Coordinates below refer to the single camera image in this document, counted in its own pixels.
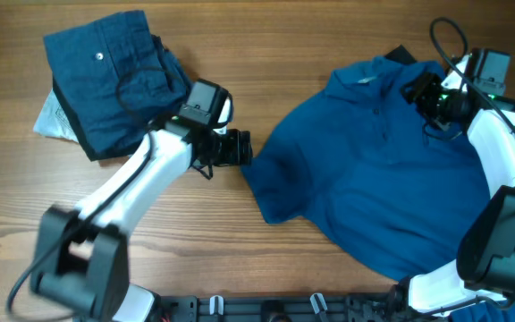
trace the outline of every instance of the wooden table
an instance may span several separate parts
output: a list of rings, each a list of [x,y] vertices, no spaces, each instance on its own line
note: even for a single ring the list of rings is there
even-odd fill
[[[473,47],[513,54],[507,94],[515,97],[515,1],[5,5],[10,2],[0,0],[0,321],[10,287],[31,260],[43,212],[55,202],[72,206],[121,164],[91,163],[77,144],[33,133],[51,86],[41,40],[48,33],[145,10],[152,33],[193,79],[231,91],[232,126],[251,131],[256,151],[285,115],[324,87],[333,69],[399,44],[417,59],[437,59],[428,24],[439,15],[457,20]],[[458,53],[458,38],[439,32],[447,50]],[[130,252],[132,281],[163,295],[384,291],[392,283],[303,219],[266,225],[236,168],[218,169],[211,182],[186,173],[140,222]],[[56,311],[26,292],[17,308],[38,318]]]

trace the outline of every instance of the dark blue fabric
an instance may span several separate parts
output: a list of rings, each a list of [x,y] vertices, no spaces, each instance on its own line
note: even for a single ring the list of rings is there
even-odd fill
[[[140,72],[122,86],[122,99],[145,121],[178,108],[191,87],[176,57],[150,34],[142,11],[116,13],[44,41],[61,106],[91,160],[128,155],[142,141],[144,131],[116,100],[124,74],[140,67],[168,71]]]
[[[242,168],[264,219],[304,216],[395,280],[455,259],[489,191],[468,140],[424,136],[424,120],[402,98],[400,87],[423,71],[443,76],[438,63],[406,66],[383,57],[334,71]],[[455,321],[489,313],[468,309]]]

